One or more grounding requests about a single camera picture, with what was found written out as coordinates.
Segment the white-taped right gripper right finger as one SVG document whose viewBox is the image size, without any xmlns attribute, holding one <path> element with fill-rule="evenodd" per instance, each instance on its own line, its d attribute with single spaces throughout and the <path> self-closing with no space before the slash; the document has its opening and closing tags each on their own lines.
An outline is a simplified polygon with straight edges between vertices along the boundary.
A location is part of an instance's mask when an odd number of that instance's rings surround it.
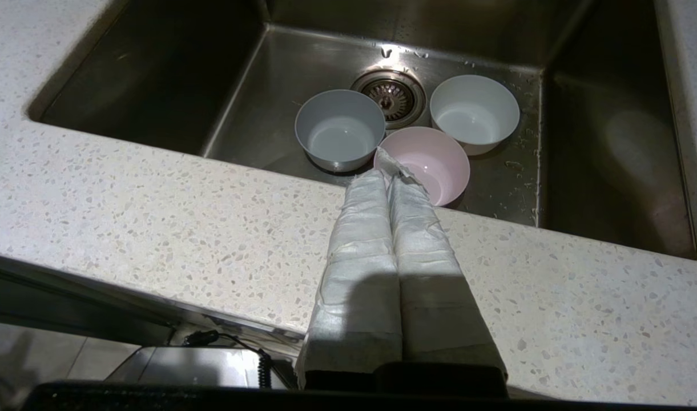
<svg viewBox="0 0 697 411">
<path fill-rule="evenodd" d="M 505 363 L 427 190 L 384 148 L 376 159 L 388 180 L 404 359 L 489 366 L 506 381 Z"/>
</svg>

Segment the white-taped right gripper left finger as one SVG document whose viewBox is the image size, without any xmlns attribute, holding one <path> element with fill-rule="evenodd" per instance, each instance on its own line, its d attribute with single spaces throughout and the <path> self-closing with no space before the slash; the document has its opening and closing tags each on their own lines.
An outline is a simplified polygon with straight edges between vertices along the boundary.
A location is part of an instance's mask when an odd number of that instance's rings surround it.
<svg viewBox="0 0 697 411">
<path fill-rule="evenodd" d="M 297 361 L 304 390 L 372 390 L 402 359 L 400 279 L 380 171 L 353 179 L 328 242 L 327 265 Z"/>
</svg>

